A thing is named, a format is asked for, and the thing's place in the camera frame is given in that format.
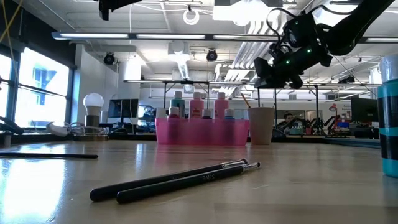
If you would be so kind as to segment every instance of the person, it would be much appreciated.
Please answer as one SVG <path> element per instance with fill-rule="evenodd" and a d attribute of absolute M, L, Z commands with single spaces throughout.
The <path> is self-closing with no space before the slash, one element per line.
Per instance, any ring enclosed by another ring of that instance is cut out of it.
<path fill-rule="evenodd" d="M 288 126 L 290 128 L 292 127 L 292 124 L 289 125 L 289 123 L 294 119 L 294 117 L 291 113 L 286 113 L 284 115 L 284 119 L 285 119 L 285 121 L 278 124 L 278 129 L 281 131 L 284 131 L 285 128 L 288 128 Z"/>

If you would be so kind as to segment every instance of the table surface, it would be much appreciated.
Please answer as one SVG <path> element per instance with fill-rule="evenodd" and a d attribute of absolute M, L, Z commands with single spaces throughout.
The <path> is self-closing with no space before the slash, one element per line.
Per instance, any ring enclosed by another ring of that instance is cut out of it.
<path fill-rule="evenodd" d="M 377 149 L 329 144 L 157 146 L 55 142 L 1 151 L 98 154 L 84 159 L 0 159 L 0 223 L 398 223 L 398 179 Z M 247 158 L 262 169 L 119 205 L 92 188 Z"/>

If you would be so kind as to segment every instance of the white bottle cap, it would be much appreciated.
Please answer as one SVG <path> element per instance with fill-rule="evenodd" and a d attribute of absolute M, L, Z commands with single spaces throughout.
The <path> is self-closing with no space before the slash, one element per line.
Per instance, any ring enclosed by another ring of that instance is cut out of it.
<path fill-rule="evenodd" d="M 201 99 L 201 93 L 200 92 L 193 92 L 193 99 L 194 100 L 200 100 Z"/>
<path fill-rule="evenodd" d="M 213 110 L 211 110 L 211 109 L 203 109 L 202 115 L 203 115 L 203 117 L 211 117 L 212 113 L 213 113 Z"/>
<path fill-rule="evenodd" d="M 225 116 L 233 117 L 234 109 L 225 109 Z"/>
<path fill-rule="evenodd" d="M 169 116 L 170 115 L 177 115 L 180 116 L 180 108 L 176 107 L 176 106 L 172 106 L 169 109 Z"/>
<path fill-rule="evenodd" d="M 181 91 L 175 91 L 174 92 L 174 98 L 181 99 L 182 98 L 182 92 Z"/>
<path fill-rule="evenodd" d="M 218 92 L 217 93 L 217 99 L 225 100 L 225 93 L 224 92 Z"/>
<path fill-rule="evenodd" d="M 167 118 L 165 108 L 156 108 L 156 118 Z"/>

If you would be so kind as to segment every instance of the pink bin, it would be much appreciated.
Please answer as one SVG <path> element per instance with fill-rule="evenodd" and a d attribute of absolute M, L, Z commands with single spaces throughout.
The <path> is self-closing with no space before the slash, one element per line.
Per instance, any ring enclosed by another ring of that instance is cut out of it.
<path fill-rule="evenodd" d="M 191 146 L 244 146 L 249 121 L 157 118 L 158 144 Z"/>

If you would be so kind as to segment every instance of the brown paper cup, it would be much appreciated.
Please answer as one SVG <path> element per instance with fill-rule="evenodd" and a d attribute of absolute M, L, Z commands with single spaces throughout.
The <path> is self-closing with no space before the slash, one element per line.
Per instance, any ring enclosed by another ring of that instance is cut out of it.
<path fill-rule="evenodd" d="M 269 145 L 274 128 L 274 108 L 248 108 L 251 144 Z"/>

